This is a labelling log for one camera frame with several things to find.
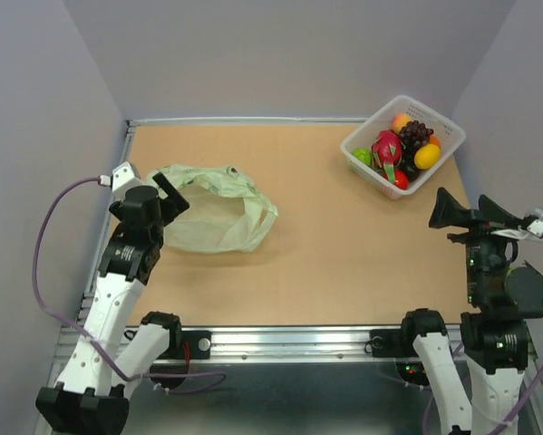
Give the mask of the pale green plastic bag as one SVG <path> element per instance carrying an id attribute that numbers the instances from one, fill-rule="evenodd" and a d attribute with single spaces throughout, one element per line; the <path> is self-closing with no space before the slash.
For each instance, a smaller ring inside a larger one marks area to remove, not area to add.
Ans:
<path id="1" fill-rule="evenodd" d="M 165 227 L 166 247 L 201 254 L 252 252 L 279 216 L 255 181 L 235 166 L 174 164 L 153 170 L 144 181 L 156 186 L 152 177 L 158 173 L 189 202 L 189 209 Z"/>

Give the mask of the yellow lemon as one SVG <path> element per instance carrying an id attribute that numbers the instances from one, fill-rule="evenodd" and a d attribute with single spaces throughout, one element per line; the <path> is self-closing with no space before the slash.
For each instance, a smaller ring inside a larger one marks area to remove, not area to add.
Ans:
<path id="1" fill-rule="evenodd" d="M 419 148 L 414 154 L 414 165 L 421 170 L 432 168 L 441 157 L 441 149 L 434 143 L 428 143 Z"/>

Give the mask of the red dragon fruit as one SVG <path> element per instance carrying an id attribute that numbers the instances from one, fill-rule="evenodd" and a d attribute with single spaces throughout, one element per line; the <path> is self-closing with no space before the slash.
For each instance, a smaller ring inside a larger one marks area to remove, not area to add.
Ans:
<path id="1" fill-rule="evenodd" d="M 395 167 L 402 159 L 402 142 L 390 130 L 381 130 L 371 147 L 372 165 L 381 170 L 393 184 L 396 181 Z"/>

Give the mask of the dark red grape bunch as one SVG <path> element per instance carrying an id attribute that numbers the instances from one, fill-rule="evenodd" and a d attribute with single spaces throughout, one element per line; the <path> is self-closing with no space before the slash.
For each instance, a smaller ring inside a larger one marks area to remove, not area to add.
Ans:
<path id="1" fill-rule="evenodd" d="M 403 153 L 398 169 L 406 175 L 410 183 L 417 180 L 422 173 L 422 171 L 414 163 L 414 155 L 409 152 Z"/>

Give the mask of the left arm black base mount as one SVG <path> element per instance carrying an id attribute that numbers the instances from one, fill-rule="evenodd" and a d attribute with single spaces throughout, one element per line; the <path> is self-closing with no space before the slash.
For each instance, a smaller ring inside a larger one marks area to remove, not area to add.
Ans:
<path id="1" fill-rule="evenodd" d="M 160 325 L 146 324 L 136 331 L 127 330 L 129 340 L 122 353 L 136 359 L 207 360 L 210 357 L 211 332 L 166 329 Z"/>

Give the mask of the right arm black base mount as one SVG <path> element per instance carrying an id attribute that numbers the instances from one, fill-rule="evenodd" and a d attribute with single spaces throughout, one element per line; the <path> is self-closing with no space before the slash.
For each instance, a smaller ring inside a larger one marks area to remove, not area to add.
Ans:
<path id="1" fill-rule="evenodd" d="M 374 358 L 410 358 L 417 353 L 406 335 L 400 328 L 373 329 L 367 342 L 364 344 L 364 352 Z"/>

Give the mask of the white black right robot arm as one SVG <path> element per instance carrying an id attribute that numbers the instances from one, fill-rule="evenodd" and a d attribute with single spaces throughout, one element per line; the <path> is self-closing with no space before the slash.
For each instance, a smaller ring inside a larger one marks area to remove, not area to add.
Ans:
<path id="1" fill-rule="evenodd" d="M 526 321 L 543 317 L 543 275 L 530 264 L 512 264 L 519 241 L 543 239 L 543 214 L 515 217 L 485 195 L 468 209 L 439 188 L 429 226 L 464 230 L 447 238 L 466 251 L 467 297 L 474 310 L 461 315 L 460 331 L 471 391 L 464 390 L 439 312 L 407 313 L 398 343 L 426 371 L 442 433 L 516 434 L 528 367 Z"/>

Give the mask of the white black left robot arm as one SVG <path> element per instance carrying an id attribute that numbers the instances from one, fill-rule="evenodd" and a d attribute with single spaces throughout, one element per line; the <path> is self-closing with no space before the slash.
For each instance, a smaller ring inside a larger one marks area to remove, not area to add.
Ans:
<path id="1" fill-rule="evenodd" d="M 150 185 L 135 181 L 110 206 L 119 224 L 102 253 L 90 312 L 70 360 L 52 387 L 35 400 L 51 428 L 62 434 L 120 434 L 130 398 L 154 361 L 176 355 L 183 336 L 174 314 L 149 313 L 125 349 L 131 312 L 160 260 L 164 228 L 189 202 L 158 172 Z"/>

